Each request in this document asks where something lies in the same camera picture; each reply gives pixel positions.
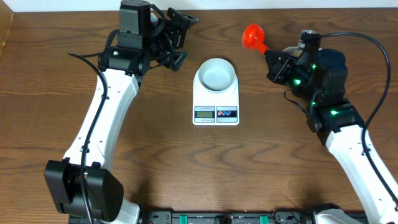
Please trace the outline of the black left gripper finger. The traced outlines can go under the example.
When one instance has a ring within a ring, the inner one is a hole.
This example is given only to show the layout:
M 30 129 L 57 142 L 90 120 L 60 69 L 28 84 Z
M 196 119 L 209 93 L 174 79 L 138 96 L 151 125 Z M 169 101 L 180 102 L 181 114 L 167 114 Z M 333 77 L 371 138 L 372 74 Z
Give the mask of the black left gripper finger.
M 188 52 L 175 52 L 170 61 L 170 69 L 177 72 L 187 59 L 188 55 Z
M 167 33 L 172 40 L 174 47 L 182 47 L 185 41 L 187 30 L 197 24 L 197 17 L 188 16 L 172 7 L 168 8 L 166 22 Z

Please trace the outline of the red measuring scoop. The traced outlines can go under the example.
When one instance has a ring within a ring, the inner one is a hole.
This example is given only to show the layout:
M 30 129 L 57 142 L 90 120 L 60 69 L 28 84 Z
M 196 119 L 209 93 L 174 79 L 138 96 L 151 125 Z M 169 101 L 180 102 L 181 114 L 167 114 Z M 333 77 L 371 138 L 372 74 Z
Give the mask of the red measuring scoop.
M 243 32 L 241 40 L 243 47 L 246 49 L 258 50 L 263 55 L 269 50 L 264 43 L 264 29 L 258 24 L 248 25 Z

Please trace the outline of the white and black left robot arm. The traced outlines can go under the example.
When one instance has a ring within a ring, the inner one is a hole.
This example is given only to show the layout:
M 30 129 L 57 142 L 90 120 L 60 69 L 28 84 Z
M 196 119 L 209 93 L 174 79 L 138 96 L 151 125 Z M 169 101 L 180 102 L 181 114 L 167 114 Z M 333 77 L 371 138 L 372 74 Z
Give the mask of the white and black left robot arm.
M 93 65 L 96 90 L 77 137 L 60 161 L 48 161 L 44 178 L 59 213 L 80 223 L 137 223 L 140 208 L 124 198 L 111 170 L 126 112 L 144 75 L 157 67 L 177 71 L 182 47 L 198 19 L 147 1 L 122 1 L 119 28 L 111 31 Z

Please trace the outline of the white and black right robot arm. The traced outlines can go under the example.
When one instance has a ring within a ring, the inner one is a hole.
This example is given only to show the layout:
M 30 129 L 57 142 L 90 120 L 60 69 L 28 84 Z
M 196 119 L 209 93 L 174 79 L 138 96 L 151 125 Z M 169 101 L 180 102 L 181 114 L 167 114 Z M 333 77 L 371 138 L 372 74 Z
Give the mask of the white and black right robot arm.
M 397 223 L 397 182 L 374 148 L 365 122 L 344 97 L 348 69 L 333 49 L 306 47 L 299 57 L 266 50 L 267 77 L 308 102 L 307 124 L 338 161 L 369 223 Z

